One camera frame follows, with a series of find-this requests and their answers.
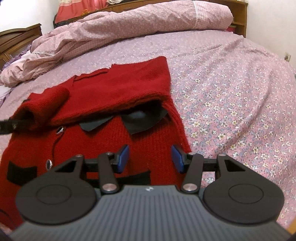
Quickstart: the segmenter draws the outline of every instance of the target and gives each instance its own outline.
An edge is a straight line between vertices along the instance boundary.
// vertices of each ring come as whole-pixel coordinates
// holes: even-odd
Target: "gray ribbed robot base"
[[[196,195],[175,186],[125,186],[104,195],[94,209],[69,224],[25,222],[14,241],[285,241],[290,235],[275,222],[240,226],[210,214]]]

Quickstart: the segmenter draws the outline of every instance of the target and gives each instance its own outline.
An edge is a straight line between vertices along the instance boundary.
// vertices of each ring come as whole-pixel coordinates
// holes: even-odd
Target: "white wall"
[[[296,68],[296,0],[247,0],[246,37],[284,58]]]
[[[42,33],[53,30],[59,0],[2,0],[0,5],[0,32],[42,24]]]

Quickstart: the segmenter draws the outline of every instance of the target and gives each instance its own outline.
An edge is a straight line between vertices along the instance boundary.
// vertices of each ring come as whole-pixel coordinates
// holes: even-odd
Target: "silver button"
[[[59,127],[58,129],[57,129],[57,131],[56,131],[56,134],[58,135],[58,134],[61,134],[63,131],[64,131],[64,127]]]
[[[197,189],[197,186],[193,183],[187,183],[183,186],[183,189],[186,191],[195,191]]]
[[[45,163],[45,168],[47,171],[49,171],[52,168],[52,161],[51,160],[47,160]]]
[[[117,188],[117,186],[113,183],[107,183],[103,185],[103,189],[107,192],[114,191]]]

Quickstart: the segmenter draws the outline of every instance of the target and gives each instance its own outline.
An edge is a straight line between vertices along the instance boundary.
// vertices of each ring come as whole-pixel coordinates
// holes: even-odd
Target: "wooden shelf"
[[[232,22],[232,24],[236,24],[236,25],[241,25],[241,26],[244,26],[244,24],[243,23],[239,23],[239,22]]]
[[[233,0],[209,0],[209,2],[214,2],[229,7],[234,17],[232,24],[236,25],[235,33],[246,37],[248,3]]]

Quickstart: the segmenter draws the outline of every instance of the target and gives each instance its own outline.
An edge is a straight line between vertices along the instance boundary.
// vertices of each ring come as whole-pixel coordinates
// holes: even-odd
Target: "wooden furniture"
[[[132,10],[138,7],[142,7],[148,4],[155,4],[155,3],[169,2],[169,1],[170,0],[138,0],[138,1],[115,4],[94,12],[102,12],[102,11],[124,12],[124,11]],[[241,2],[241,1],[234,1],[234,0],[205,0],[205,1],[228,6],[234,17],[234,21],[232,22],[232,24],[236,25],[236,29],[235,29],[236,34],[243,35],[244,37],[246,37],[247,6],[248,6],[247,3]],[[77,20],[82,19],[89,14],[69,19],[68,22],[69,23],[76,22]]]
[[[294,218],[293,222],[290,224],[290,226],[287,228],[287,231],[291,234],[296,233],[296,218]]]
[[[42,35],[40,26],[41,24],[35,24],[28,28],[15,28],[0,32],[0,70],[6,62]]]
[[[247,30],[247,7],[248,4],[241,1],[233,0],[210,0],[210,2],[215,2],[221,5],[226,5],[229,7],[234,21],[232,25],[236,25],[235,33],[238,35],[243,35],[246,37]]]

